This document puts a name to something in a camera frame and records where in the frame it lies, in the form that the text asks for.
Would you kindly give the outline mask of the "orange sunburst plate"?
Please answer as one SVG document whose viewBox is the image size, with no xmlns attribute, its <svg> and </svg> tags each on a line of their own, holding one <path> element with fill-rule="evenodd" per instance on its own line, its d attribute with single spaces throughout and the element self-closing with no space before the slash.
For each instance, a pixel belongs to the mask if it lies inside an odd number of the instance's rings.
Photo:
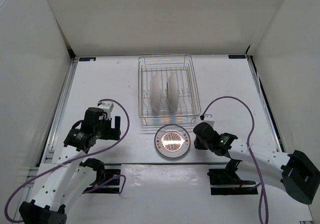
<svg viewBox="0 0 320 224">
<path fill-rule="evenodd" d="M 188 131 L 177 124 L 162 126 L 155 133 L 154 146 L 160 156 L 168 160 L 179 160 L 190 150 L 191 137 Z"/>
</svg>

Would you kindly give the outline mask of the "flower pattern plate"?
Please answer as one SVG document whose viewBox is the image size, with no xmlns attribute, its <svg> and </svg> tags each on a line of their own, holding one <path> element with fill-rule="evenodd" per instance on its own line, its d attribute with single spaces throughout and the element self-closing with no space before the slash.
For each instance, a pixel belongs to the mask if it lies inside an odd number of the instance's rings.
<svg viewBox="0 0 320 224">
<path fill-rule="evenodd" d="M 177 73 L 172 72 L 172 74 L 167 79 L 167 103 L 170 108 L 171 113 L 176 114 L 178 109 L 178 81 L 177 81 Z"/>
</svg>

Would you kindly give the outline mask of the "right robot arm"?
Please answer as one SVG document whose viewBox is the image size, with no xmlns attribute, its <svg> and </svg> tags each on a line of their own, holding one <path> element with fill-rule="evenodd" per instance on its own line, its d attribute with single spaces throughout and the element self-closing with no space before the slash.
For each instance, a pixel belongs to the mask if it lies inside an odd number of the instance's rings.
<svg viewBox="0 0 320 224">
<path fill-rule="evenodd" d="M 193 129 L 198 150 L 209 150 L 217 156 L 229 158 L 223 169 L 210 170 L 208 176 L 218 184 L 240 185 L 243 181 L 263 182 L 286 192 L 294 200 L 311 204 L 319 188 L 319 170 L 307 155 L 248 148 L 237 136 L 218 134 L 208 123 Z"/>
</svg>

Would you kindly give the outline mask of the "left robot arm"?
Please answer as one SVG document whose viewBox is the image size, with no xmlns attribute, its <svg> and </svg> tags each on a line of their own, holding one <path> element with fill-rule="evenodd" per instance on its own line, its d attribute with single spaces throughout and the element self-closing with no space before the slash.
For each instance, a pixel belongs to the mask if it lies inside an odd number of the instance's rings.
<svg viewBox="0 0 320 224">
<path fill-rule="evenodd" d="M 63 142 L 57 169 L 31 201 L 19 207 L 24 223 L 65 223 L 67 211 L 85 189 L 105 180 L 104 163 L 85 155 L 97 140 L 120 139 L 121 118 L 112 118 L 113 107 L 113 102 L 89 107 L 84 118 L 72 126 Z"/>
</svg>

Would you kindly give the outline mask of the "left white plate in rack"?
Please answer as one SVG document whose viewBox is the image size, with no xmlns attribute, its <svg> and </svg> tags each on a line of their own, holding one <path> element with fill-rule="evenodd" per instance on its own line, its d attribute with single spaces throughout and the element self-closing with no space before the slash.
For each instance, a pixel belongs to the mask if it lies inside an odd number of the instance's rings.
<svg viewBox="0 0 320 224">
<path fill-rule="evenodd" d="M 150 81 L 150 105 L 154 113 L 159 116 L 161 106 L 160 74 L 156 73 Z"/>
</svg>

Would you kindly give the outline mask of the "left corner label sticker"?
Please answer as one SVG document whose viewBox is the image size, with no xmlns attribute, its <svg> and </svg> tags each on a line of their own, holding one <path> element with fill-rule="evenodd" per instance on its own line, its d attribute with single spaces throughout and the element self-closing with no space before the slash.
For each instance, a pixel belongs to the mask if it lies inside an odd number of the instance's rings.
<svg viewBox="0 0 320 224">
<path fill-rule="evenodd" d="M 79 62 L 94 62 L 96 57 L 81 57 L 79 58 Z"/>
</svg>

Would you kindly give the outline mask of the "corner label sticker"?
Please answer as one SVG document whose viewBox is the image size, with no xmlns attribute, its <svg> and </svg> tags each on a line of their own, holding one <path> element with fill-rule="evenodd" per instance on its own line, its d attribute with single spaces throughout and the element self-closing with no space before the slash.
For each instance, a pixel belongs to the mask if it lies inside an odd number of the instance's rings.
<svg viewBox="0 0 320 224">
<path fill-rule="evenodd" d="M 94 62 L 96 57 L 81 57 L 79 58 L 79 62 Z"/>
<path fill-rule="evenodd" d="M 245 59 L 246 55 L 228 55 L 229 59 Z"/>
</svg>

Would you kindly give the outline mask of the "right corner label sticker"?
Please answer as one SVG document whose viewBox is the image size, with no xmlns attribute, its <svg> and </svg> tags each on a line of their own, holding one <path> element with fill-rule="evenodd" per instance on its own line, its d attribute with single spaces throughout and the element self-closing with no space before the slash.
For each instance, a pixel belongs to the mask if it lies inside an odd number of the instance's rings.
<svg viewBox="0 0 320 224">
<path fill-rule="evenodd" d="M 229 59 L 245 59 L 246 55 L 228 55 Z"/>
</svg>

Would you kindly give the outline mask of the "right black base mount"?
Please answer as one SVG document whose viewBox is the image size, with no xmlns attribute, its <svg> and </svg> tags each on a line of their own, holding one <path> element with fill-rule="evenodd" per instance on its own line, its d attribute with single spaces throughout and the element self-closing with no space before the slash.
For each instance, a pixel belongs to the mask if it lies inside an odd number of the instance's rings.
<svg viewBox="0 0 320 224">
<path fill-rule="evenodd" d="M 258 195 L 258 184 L 251 180 L 241 180 L 236 174 L 224 168 L 209 169 L 211 195 Z"/>
</svg>

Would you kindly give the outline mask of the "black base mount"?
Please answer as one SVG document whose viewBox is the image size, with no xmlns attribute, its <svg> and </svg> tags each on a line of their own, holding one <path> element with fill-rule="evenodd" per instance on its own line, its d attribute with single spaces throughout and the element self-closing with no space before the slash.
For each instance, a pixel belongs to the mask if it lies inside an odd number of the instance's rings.
<svg viewBox="0 0 320 224">
<path fill-rule="evenodd" d="M 211 195 L 258 195 L 258 184 L 251 180 L 241 180 L 236 174 L 224 168 L 209 169 Z"/>
<path fill-rule="evenodd" d="M 121 174 L 121 165 L 116 165 L 116 164 L 105 165 L 104 170 L 105 170 L 104 171 L 105 173 L 102 175 L 104 177 L 104 179 L 101 182 L 99 182 L 98 184 L 89 185 L 84 190 L 84 192 L 87 192 L 87 191 L 93 189 L 95 186 L 101 185 L 102 183 L 111 179 L 112 177 L 117 176 L 116 178 L 114 178 L 113 180 L 108 182 L 107 184 L 103 185 L 101 188 L 90 192 L 90 194 L 119 194 L 120 187 L 121 187 L 120 183 L 121 183 L 122 177 L 119 177 L 118 175 Z"/>
</svg>

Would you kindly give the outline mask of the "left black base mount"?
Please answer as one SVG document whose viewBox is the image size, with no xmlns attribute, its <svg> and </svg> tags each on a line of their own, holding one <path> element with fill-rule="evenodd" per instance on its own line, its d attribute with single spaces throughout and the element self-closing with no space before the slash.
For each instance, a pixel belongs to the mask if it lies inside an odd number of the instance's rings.
<svg viewBox="0 0 320 224">
<path fill-rule="evenodd" d="M 108 182 L 107 184 L 103 185 L 101 188 L 90 192 L 90 194 L 119 194 L 120 187 L 121 187 L 120 183 L 121 183 L 122 177 L 119 177 L 118 175 L 121 174 L 121 165 L 116 165 L 116 164 L 105 165 L 104 170 L 105 170 L 104 171 L 105 173 L 102 175 L 104 177 L 104 179 L 101 182 L 99 182 L 98 184 L 89 185 L 84 190 L 84 192 L 87 192 L 87 191 L 93 189 L 95 186 L 101 185 L 102 183 L 111 179 L 112 177 L 117 176 L 116 178 L 114 178 L 113 180 Z"/>
</svg>

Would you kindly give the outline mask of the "aluminium table edge rail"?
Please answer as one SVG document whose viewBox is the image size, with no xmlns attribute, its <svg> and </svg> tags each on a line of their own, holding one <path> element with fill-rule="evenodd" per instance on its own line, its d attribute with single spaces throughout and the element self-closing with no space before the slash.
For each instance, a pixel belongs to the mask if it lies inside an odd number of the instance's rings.
<svg viewBox="0 0 320 224">
<path fill-rule="evenodd" d="M 36 172 L 39 169 L 40 164 L 50 163 L 53 159 L 55 153 L 55 146 L 58 140 L 58 133 L 60 129 L 60 121 L 65 112 L 65 107 L 68 101 L 68 96 L 70 94 L 70 89 L 72 86 L 74 74 L 77 68 L 78 61 L 75 58 L 72 58 L 70 66 L 68 68 L 64 84 L 60 93 L 60 97 L 58 100 L 57 108 L 54 113 L 53 121 L 50 126 L 50 130 L 46 139 L 46 143 L 43 148 L 43 152 L 41 154 L 40 160 L 35 167 L 31 167 L 29 169 L 26 180 L 30 180 L 32 177 L 36 176 Z"/>
</svg>

